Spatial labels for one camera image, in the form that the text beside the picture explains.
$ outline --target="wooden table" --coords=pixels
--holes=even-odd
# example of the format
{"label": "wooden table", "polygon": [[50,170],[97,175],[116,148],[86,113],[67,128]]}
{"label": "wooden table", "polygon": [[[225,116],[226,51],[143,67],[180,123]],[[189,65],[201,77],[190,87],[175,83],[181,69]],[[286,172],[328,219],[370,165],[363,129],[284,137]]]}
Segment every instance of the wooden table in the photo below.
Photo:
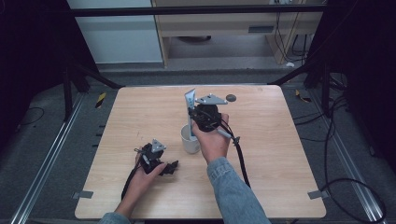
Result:
{"label": "wooden table", "polygon": [[[282,90],[278,86],[178,86],[120,89],[84,190],[78,218],[101,218],[112,212],[128,174],[134,167],[134,148],[157,138],[167,146],[162,161],[179,160],[173,175],[159,176],[133,212],[133,218],[221,218],[201,152],[188,154],[180,129],[187,123],[184,93],[195,88],[196,97],[213,93],[237,100],[219,105],[230,115],[235,136],[241,136],[247,175],[269,218],[324,217],[321,199],[310,200],[318,186],[312,175]],[[228,159],[241,176],[236,149]]]}

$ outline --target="wall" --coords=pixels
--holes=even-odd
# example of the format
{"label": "wall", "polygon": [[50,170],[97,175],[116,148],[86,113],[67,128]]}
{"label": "wall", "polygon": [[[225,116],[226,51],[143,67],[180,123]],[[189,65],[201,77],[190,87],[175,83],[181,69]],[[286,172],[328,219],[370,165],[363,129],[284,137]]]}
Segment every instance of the wall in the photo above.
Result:
{"label": "wall", "polygon": [[[67,0],[71,8],[151,7],[149,0]],[[76,18],[97,64],[162,63],[153,16]]]}

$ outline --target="paper cup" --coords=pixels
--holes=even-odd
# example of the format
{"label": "paper cup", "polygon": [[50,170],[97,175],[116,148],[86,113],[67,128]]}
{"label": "paper cup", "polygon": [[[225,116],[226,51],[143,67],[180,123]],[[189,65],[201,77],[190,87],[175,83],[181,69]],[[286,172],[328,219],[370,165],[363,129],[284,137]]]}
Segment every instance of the paper cup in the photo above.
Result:
{"label": "paper cup", "polygon": [[201,149],[201,146],[196,138],[194,140],[190,140],[190,131],[190,125],[186,124],[183,126],[181,129],[181,141],[183,142],[184,150],[190,154],[194,154]]}

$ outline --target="floor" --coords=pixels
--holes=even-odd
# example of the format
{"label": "floor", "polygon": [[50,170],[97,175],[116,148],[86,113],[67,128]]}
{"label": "floor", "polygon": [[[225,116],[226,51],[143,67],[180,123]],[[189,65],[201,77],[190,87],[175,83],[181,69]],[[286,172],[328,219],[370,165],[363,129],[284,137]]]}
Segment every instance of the floor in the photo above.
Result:
{"label": "floor", "polygon": [[[297,41],[295,51],[303,43]],[[103,76],[123,85],[186,85],[186,84],[264,84],[285,76],[293,68],[286,63],[277,64],[263,35],[212,36],[203,41],[201,37],[175,38],[172,41],[170,60],[166,68],[137,68],[134,71],[103,72]],[[295,67],[301,62],[294,62]],[[345,81],[342,75],[335,78]],[[33,204],[27,208],[28,223],[90,223],[91,220],[77,220],[74,216],[77,200],[74,192],[82,190],[91,167],[103,126],[110,113],[117,90],[111,90],[102,83],[88,78],[91,89],[88,94],[73,91],[74,102],[81,100],[80,110],[68,131],[67,138],[57,153],[50,154],[53,160],[45,173],[46,179],[39,185],[33,197]],[[330,120],[320,115],[320,86],[306,90],[304,75],[298,76],[282,86],[290,113],[295,118],[296,128],[302,140],[305,154],[318,186],[324,182],[325,140]],[[299,90],[302,99],[296,96]],[[98,96],[106,92],[106,99],[100,108],[95,108]],[[331,92],[336,99],[340,91]],[[347,102],[340,104],[334,112],[333,123],[336,132],[331,132],[327,150],[330,179],[351,176],[348,170],[351,160],[361,178],[386,204],[386,223],[396,223],[396,174],[385,160],[372,157],[360,127],[353,114],[348,111]],[[21,122],[21,127],[9,143],[8,154],[0,163],[0,223],[8,223],[17,214],[23,198],[29,192],[40,167],[51,153],[52,144],[62,129],[64,119],[64,98],[62,86],[56,86],[39,93],[31,103],[31,109]],[[349,183],[332,187],[334,199],[357,217],[367,220],[367,210],[362,205],[359,187]],[[320,220],[298,220],[296,223],[359,223],[343,213],[331,198],[323,200],[327,208],[326,217]],[[271,220],[286,223],[287,220]],[[147,221],[147,223],[183,223],[177,221]]]}

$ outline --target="denim sleeve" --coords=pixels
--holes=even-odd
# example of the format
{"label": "denim sleeve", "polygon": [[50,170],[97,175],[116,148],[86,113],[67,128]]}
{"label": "denim sleeve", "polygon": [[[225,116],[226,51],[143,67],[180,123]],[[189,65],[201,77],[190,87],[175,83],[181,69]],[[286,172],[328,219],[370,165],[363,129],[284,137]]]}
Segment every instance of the denim sleeve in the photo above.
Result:
{"label": "denim sleeve", "polygon": [[253,191],[224,157],[207,166],[224,223],[271,223]]}
{"label": "denim sleeve", "polygon": [[131,224],[127,217],[118,213],[106,213],[99,224]]}

